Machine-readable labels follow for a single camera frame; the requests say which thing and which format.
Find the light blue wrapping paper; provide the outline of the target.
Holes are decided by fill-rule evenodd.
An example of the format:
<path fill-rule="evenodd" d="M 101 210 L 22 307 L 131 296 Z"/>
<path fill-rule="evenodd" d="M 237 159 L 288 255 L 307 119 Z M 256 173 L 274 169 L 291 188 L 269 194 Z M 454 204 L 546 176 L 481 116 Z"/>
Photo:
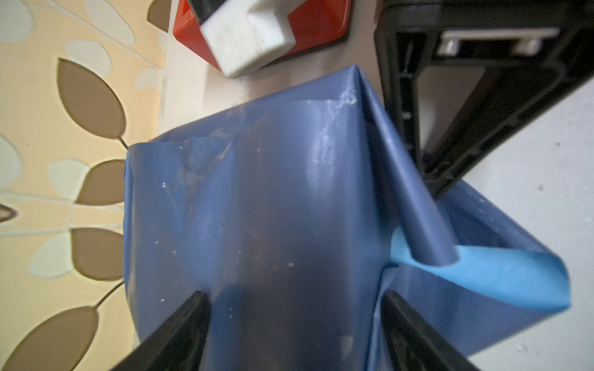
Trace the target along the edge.
<path fill-rule="evenodd" d="M 141 343 L 196 297 L 201 370 L 397 370 L 462 357 L 571 305 L 563 261 L 473 187 L 428 191 L 363 71 L 133 145 L 125 292 Z"/>

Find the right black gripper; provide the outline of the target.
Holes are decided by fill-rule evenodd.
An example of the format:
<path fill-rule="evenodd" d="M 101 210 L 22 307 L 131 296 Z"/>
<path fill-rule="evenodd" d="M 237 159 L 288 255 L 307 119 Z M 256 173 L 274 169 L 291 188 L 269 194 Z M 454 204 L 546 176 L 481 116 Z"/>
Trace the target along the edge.
<path fill-rule="evenodd" d="M 593 3 L 386 1 L 374 41 L 388 114 L 439 198 L 593 76 Z M 433 63 L 536 65 L 486 69 L 436 152 L 423 157 L 414 74 Z"/>

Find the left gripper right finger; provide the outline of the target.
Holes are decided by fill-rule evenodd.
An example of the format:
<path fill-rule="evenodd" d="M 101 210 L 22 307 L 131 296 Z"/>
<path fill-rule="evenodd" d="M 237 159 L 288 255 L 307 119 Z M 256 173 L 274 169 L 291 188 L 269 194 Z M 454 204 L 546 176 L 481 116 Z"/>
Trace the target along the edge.
<path fill-rule="evenodd" d="M 384 294 L 381 323 L 395 370 L 478 371 L 397 292 Z"/>

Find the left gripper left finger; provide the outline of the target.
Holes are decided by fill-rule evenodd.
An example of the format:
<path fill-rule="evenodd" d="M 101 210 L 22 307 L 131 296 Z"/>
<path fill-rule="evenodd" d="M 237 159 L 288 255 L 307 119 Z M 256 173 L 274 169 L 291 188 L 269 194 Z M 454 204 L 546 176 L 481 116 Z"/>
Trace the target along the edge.
<path fill-rule="evenodd" d="M 211 304 L 193 293 L 167 320 L 113 369 L 198 370 L 207 341 Z"/>

